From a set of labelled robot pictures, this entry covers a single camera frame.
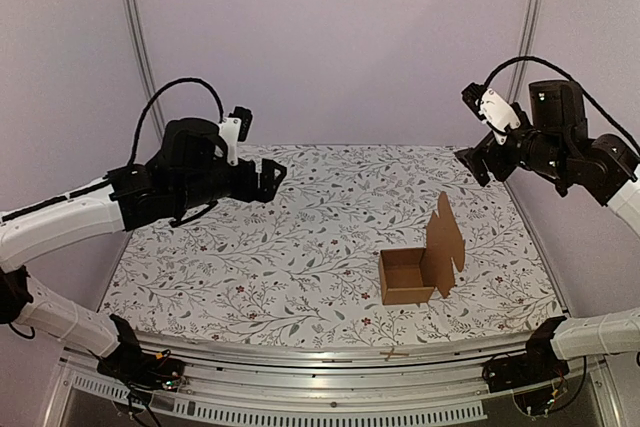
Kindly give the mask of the brown cardboard box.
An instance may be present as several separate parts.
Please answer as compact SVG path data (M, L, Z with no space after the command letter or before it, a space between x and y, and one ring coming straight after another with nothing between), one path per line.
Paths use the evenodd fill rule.
M422 247L385 249L379 255L379 280L385 306L428 303L434 293L446 299L464 270L465 241L446 193L425 228Z

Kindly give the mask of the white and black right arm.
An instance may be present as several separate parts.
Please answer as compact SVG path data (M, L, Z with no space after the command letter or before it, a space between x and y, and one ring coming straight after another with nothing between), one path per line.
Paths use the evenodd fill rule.
M583 187L632 231L639 229L639 157L620 137L588 136L585 92L575 81L530 84L531 112L507 103L476 83L463 102L490 132L478 145L455 156L481 186L506 180L522 168L550 181L560 195ZM615 355L639 348L636 309L587 318L545 320L529 337L525 351L493 358L483 366L490 392L517 389L568 374L568 362L590 355Z

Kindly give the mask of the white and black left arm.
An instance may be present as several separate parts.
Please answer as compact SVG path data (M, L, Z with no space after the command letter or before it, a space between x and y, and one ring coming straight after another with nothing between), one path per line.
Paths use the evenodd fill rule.
M286 168L238 155L251 119L236 111L220 123L184 118L167 124L159 150L72 192L1 216L1 321L45 332L85 349L100 374L127 387L175 390L185 364L170 351L146 353L116 314L99 314L59 295L27 270L27 263L81 241L132 232L167 219L177 228L230 198L272 201Z

